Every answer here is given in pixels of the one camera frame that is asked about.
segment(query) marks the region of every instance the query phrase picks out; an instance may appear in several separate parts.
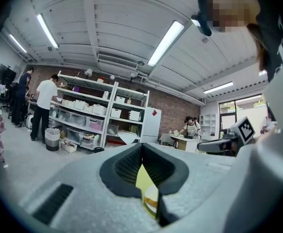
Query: brick wall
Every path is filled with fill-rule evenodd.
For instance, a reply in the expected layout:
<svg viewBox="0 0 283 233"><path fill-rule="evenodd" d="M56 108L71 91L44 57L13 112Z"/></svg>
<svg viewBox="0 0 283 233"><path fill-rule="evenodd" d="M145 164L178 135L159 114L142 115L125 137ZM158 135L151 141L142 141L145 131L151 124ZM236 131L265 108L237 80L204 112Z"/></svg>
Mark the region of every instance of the brick wall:
<svg viewBox="0 0 283 233"><path fill-rule="evenodd" d="M60 68L60 67L40 67L34 66L34 73L32 74L31 82L29 84L29 89L35 93L37 87L43 80L50 79L52 74L58 74L62 70L62 74L76 76L80 71L73 68ZM97 80L98 77L104 77L105 83L110 82L111 80L106 75L101 75L98 73L93 73L91 80ZM162 110L161 115L161 124L159 130L159 136L162 133L168 133L169 130L180 130L184 126L184 119L186 116L192 116L199 118L200 115L200 106L191 104L183 99L177 98L170 94L152 89L144 85L138 85L132 83L131 86L129 82L122 79L115 79L119 82L120 87L136 90L142 89L144 91L150 91L150 97L148 106L154 107L156 109Z"/></svg>

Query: ceiling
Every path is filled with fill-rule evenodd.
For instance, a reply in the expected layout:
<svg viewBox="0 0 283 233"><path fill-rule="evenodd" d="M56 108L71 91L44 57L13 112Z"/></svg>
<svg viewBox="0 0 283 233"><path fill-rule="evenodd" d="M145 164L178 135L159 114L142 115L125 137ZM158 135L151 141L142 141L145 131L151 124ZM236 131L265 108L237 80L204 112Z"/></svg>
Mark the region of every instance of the ceiling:
<svg viewBox="0 0 283 233"><path fill-rule="evenodd" d="M97 60L97 54L142 61L145 81L193 99L215 100L267 84L259 76L256 48L246 28L203 36L191 22L197 0L12 0L3 33L12 33L27 50L28 62L69 63L121 75ZM43 14L59 48L50 48L36 15ZM185 26L155 67L147 65L173 21ZM209 94L204 90L233 81Z"/></svg>

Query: trash can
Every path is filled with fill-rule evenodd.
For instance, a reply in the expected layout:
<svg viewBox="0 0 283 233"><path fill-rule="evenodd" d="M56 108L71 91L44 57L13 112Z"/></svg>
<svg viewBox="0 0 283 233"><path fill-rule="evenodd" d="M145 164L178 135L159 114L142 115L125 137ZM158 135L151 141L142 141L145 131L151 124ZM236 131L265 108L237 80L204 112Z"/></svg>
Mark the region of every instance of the trash can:
<svg viewBox="0 0 283 233"><path fill-rule="evenodd" d="M59 150L59 138L60 130L59 129L46 129L45 130L45 146L48 151L57 151Z"/></svg>

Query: black shirt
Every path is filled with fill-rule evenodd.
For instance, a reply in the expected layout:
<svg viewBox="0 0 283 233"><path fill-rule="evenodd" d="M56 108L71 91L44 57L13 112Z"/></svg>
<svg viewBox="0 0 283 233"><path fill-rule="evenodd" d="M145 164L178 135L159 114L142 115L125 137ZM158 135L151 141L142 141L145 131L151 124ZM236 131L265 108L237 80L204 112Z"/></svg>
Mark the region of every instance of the black shirt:
<svg viewBox="0 0 283 233"><path fill-rule="evenodd" d="M268 51L266 71L269 82L283 67L283 0L258 0L260 13L256 17Z"/></svg>
<svg viewBox="0 0 283 233"><path fill-rule="evenodd" d="M27 78L31 79L31 75L26 72L24 73L18 82L18 89L16 92L16 98L17 99L25 99L26 95L26 87L27 87Z"/></svg>

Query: woman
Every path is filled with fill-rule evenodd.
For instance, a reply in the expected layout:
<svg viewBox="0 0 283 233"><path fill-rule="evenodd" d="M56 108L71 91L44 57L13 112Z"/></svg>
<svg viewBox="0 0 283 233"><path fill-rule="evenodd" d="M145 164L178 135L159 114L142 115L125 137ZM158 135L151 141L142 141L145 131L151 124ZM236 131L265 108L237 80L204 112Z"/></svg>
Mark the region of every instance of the woman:
<svg viewBox="0 0 283 233"><path fill-rule="evenodd" d="M194 133L201 134L200 124L196 121L196 117L192 118L191 116L187 116L185 119L185 126L179 131L180 134L187 131L188 136L193 136Z"/></svg>
<svg viewBox="0 0 283 233"><path fill-rule="evenodd" d="M282 0L198 0L200 12L192 19L199 30L211 36L210 28L228 32L247 27L257 48L260 71L269 82L283 66Z"/></svg>

